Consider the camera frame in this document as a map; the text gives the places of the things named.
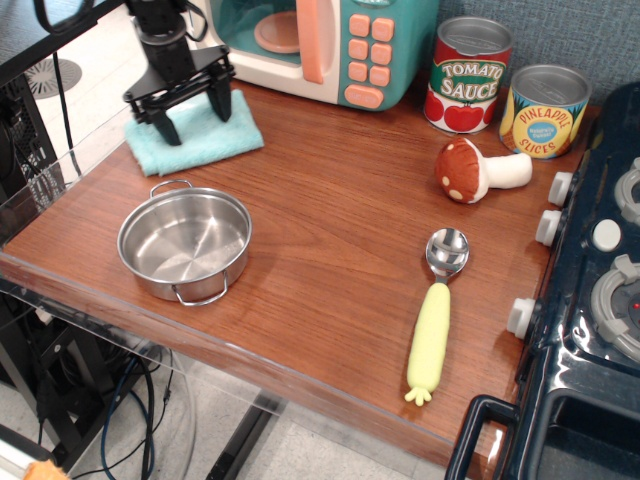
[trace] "toy stove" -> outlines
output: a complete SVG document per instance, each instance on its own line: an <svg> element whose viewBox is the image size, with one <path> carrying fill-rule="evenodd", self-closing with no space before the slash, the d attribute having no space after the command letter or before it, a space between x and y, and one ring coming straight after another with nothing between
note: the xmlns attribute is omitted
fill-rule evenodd
<svg viewBox="0 0 640 480"><path fill-rule="evenodd" d="M474 399L447 478L464 478L485 420L507 426L496 477L640 478L640 83L607 99L549 200L542 288L507 327L524 339L517 402Z"/></svg>

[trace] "toy microwave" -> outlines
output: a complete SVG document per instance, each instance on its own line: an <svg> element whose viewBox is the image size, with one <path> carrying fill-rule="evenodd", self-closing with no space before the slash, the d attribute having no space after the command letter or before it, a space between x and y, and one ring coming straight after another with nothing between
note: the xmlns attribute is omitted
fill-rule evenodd
<svg viewBox="0 0 640 480"><path fill-rule="evenodd" d="M192 0L236 77L328 103L385 110L427 65L439 0Z"/></svg>

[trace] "toy mushroom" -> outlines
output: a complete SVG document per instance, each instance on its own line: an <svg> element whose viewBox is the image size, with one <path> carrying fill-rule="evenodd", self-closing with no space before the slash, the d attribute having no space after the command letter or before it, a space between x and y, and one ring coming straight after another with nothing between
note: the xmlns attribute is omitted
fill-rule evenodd
<svg viewBox="0 0 640 480"><path fill-rule="evenodd" d="M436 160L436 178L457 202L475 203L489 188L515 188L529 183L531 157L517 153L485 158L469 140L458 137L446 144Z"/></svg>

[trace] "stainless steel pot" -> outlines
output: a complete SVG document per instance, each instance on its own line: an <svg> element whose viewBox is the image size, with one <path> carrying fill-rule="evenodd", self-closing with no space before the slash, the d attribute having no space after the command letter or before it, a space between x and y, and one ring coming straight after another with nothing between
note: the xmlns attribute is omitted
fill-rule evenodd
<svg viewBox="0 0 640 480"><path fill-rule="evenodd" d="M157 194L171 183L179 188ZM188 307L222 298L247 264L252 223L245 206L211 188L169 180L124 221L118 253L152 295Z"/></svg>

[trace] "microwave keypad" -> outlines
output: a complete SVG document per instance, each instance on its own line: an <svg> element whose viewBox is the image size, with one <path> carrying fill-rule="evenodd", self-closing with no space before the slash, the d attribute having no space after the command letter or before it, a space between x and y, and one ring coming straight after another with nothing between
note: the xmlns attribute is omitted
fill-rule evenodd
<svg viewBox="0 0 640 480"><path fill-rule="evenodd" d="M368 80L373 86L349 85L344 92L348 102L366 108L382 104L384 93L376 87L386 87L391 82L391 70L386 65L391 63L393 47L387 42L393 39L394 29L395 22L390 18L372 22L367 15L355 14L349 19L349 33L356 37L349 40L349 56L354 60L348 66L349 78L355 82ZM370 69L363 62L367 59L374 63Z"/></svg>

